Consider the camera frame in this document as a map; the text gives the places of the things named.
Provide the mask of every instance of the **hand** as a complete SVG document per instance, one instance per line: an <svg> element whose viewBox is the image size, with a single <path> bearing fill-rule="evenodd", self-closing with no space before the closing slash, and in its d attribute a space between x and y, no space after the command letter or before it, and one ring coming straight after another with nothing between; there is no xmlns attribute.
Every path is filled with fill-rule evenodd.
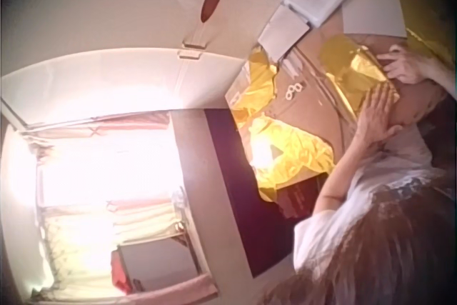
<svg viewBox="0 0 457 305"><path fill-rule="evenodd" d="M393 95L393 87L388 82L368 91L358 117L354 138L357 144L370 146L402 130L401 125L388 128L388 118L394 103Z"/></svg>
<svg viewBox="0 0 457 305"><path fill-rule="evenodd" d="M428 59L412 53L398 44L389 49L390 53L378 55L378 60L392 60L383 69L389 79L398 79L404 84L417 84L426 78Z"/></svg>

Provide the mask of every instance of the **cardboard box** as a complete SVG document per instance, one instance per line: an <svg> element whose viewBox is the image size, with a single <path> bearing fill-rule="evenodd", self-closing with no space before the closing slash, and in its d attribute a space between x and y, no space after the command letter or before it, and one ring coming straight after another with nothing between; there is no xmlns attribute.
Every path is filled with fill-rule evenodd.
<svg viewBox="0 0 457 305"><path fill-rule="evenodd" d="M323 139L333 149L335 164L343 156L351 143L356 122L344 106L333 84L325 77L318 57L324 42L332 36L342 33L343 18L341 10L338 10L321 28L308 32L292 49L291 53L297 56L302 63L298 76L293 78L282 65L279 66L279 72L274 78L276 97L239 129L249 161L252 160L252 154L248 129L252 121L262 114ZM398 37L360 34L347 36L356 43L367 46L375 55L386 53L392 44L406 43L405 39ZM227 93L226 98L229 104L247 87L245 73L240 75L240 80L235 81ZM292 100L287 100L287 89L295 83L303 84L303 91L295 93ZM424 81L416 85L405 85L400 82L394 82L394 84L401 98L394 106L391 124L416 123L434 109L446 95L441 87L431 81ZM277 188L282 189L316 175L316 172L302 168L295 177L284 184L277 185Z"/></svg>

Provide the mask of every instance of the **woman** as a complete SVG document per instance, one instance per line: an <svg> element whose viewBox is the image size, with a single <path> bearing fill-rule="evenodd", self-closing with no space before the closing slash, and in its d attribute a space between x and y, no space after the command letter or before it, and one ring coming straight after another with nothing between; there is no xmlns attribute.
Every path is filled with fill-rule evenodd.
<svg viewBox="0 0 457 305"><path fill-rule="evenodd" d="M390 79L430 78L456 98L453 72L436 60L400 46L378 59L391 62ZM295 228L297 275L260 304L437 304L444 295L454 275L453 191L416 125L388 127L392 106L387 83L367 94L351 145Z"/></svg>

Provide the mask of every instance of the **white t-shirt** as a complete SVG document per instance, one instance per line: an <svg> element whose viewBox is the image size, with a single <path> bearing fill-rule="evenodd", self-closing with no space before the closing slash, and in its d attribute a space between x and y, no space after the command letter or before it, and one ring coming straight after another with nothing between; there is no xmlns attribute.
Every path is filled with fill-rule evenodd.
<svg viewBox="0 0 457 305"><path fill-rule="evenodd" d="M393 189L413 179L427 182L440 173L431 166L431 153L417 126L404 129L386 143L383 151L362 162L351 183L348 198L338 210L319 212L296 225L295 270L305 263L316 263L314 273L316 277L320 275L345 232L370 209L372 196L380 186Z"/></svg>

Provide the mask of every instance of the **brown hair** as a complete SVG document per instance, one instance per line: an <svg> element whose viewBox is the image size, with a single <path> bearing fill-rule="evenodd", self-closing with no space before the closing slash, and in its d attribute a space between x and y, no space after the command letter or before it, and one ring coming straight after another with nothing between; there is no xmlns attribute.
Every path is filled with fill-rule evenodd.
<svg viewBox="0 0 457 305"><path fill-rule="evenodd" d="M318 279L306 264L259 305L437 304L455 271L455 202L443 191L443 179L377 191Z"/></svg>

